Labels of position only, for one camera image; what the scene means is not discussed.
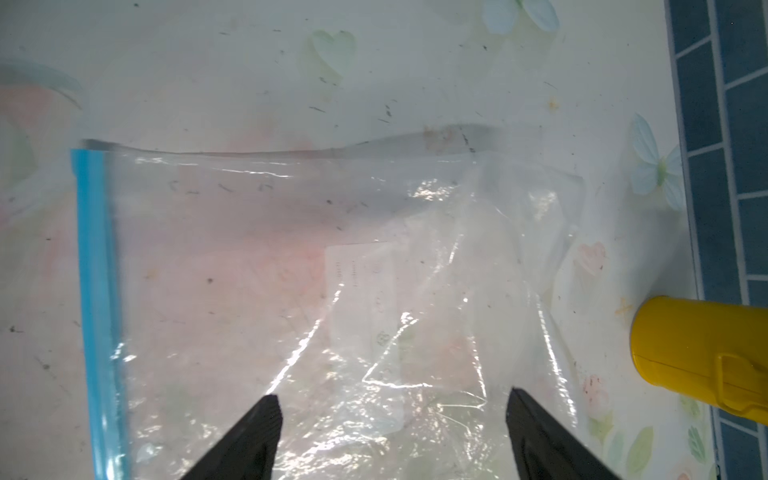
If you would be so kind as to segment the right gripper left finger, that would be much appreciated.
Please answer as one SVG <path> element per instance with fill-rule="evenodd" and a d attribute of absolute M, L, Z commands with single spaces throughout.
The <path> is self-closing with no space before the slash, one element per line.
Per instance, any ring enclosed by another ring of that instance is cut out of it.
<path fill-rule="evenodd" d="M 278 396 L 263 396 L 182 480 L 271 479 L 282 426 Z"/>

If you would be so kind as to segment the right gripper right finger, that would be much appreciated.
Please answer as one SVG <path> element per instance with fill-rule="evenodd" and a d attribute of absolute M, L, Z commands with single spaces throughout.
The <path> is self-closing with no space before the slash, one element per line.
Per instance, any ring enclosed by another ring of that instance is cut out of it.
<path fill-rule="evenodd" d="M 520 479 L 619 480 L 524 389 L 511 389 L 506 425 Z"/>

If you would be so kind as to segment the clear zip top bag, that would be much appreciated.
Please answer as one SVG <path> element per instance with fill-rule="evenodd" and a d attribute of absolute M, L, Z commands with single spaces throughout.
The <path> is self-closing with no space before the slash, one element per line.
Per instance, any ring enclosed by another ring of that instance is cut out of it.
<path fill-rule="evenodd" d="M 275 479 L 513 479 L 513 388 L 586 435 L 549 301 L 577 178 L 406 136 L 71 165 L 97 478 L 181 479 L 266 396 Z"/>

